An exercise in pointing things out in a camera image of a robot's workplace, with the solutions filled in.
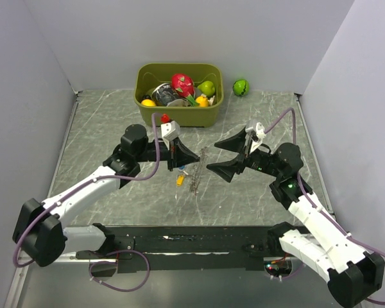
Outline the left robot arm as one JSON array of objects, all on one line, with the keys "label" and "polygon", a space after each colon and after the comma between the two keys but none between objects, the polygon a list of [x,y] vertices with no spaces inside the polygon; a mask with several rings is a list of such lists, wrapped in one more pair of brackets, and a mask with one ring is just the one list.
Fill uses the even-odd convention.
[{"label": "left robot arm", "polygon": [[106,258],[114,250],[115,235],[100,224],[70,227],[71,221],[100,198],[141,181],[142,162],[167,162],[168,170],[199,162],[197,154],[179,138],[180,127],[174,121],[153,129],[149,141],[146,128],[133,124],[126,128],[121,142],[101,166],[87,178],[44,201],[32,198],[21,208],[12,239],[16,244],[13,264],[20,268],[19,253],[30,261],[48,266],[65,253],[93,251]]}]

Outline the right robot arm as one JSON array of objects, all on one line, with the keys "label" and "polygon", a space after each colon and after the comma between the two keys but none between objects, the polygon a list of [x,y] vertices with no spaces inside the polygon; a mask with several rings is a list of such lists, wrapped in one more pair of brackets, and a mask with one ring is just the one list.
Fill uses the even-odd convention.
[{"label": "right robot arm", "polygon": [[236,153],[226,162],[208,164],[207,169],[231,182],[234,175],[250,168],[274,177],[269,188],[274,198],[296,217],[314,241],[294,226],[283,222],[268,232],[268,250],[273,255],[288,253],[300,259],[326,283],[332,297],[342,307],[355,307],[382,286],[385,261],[353,242],[330,216],[299,175],[304,162],[299,146],[281,144],[275,152],[262,151],[262,128],[242,129],[236,135],[215,143],[215,147]]}]

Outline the yellow key tag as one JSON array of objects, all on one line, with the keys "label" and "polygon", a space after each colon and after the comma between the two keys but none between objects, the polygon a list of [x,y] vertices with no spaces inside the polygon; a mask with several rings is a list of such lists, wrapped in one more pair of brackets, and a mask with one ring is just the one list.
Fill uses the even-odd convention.
[{"label": "yellow key tag", "polygon": [[185,180],[185,176],[184,175],[178,175],[177,178],[176,178],[176,186],[177,187],[182,186],[184,180]]}]

